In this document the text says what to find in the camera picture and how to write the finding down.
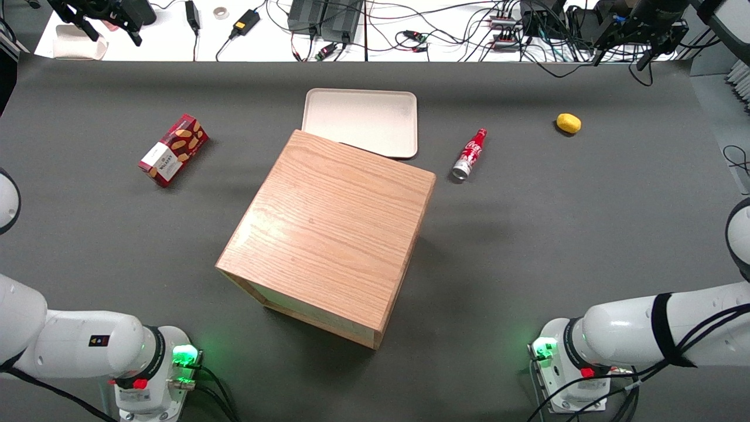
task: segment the red cardboard box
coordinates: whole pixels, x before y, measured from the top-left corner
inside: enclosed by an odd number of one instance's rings
[[[183,114],[151,151],[143,156],[138,167],[157,185],[166,188],[207,140],[209,136],[195,117]]]

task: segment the open side of box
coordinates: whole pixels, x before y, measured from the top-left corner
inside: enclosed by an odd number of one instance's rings
[[[330,331],[337,336],[357,342],[374,350],[380,347],[380,342],[383,340],[382,330],[375,330],[371,327],[350,321],[347,318],[295,299],[294,297],[258,285],[257,283],[249,282],[227,271],[219,271],[266,308],[281,312],[320,329]]]

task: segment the green indicator light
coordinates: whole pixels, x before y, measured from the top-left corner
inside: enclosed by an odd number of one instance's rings
[[[532,348],[536,352],[536,357],[540,360],[549,359],[557,348],[557,340],[550,337],[539,337],[532,344]]]
[[[179,345],[172,349],[172,362],[179,366],[192,365],[198,359],[198,349],[193,345]]]

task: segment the red button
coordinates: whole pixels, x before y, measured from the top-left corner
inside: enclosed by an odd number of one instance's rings
[[[146,385],[148,383],[149,383],[149,380],[143,379],[143,378],[139,378],[139,379],[133,381],[133,388],[135,388],[136,390],[143,390],[144,388],[146,388]]]

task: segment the power adapter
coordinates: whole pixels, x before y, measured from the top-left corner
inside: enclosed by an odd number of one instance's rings
[[[229,34],[229,39],[233,40],[238,36],[245,36],[247,33],[260,21],[260,15],[258,12],[248,9],[244,15],[242,15],[232,27],[232,32]]]
[[[334,53],[334,51],[336,51],[336,43],[330,43],[329,45],[320,49],[320,51],[315,55],[315,59],[318,62],[322,62],[323,59],[330,57]]]
[[[414,40],[418,43],[424,43],[427,40],[427,35],[424,35],[417,31],[401,31],[401,34],[409,38],[410,40]]]
[[[198,8],[195,7],[193,0],[187,0],[185,2],[185,17],[187,24],[193,29],[193,32],[198,36],[200,30],[200,18],[198,17]]]

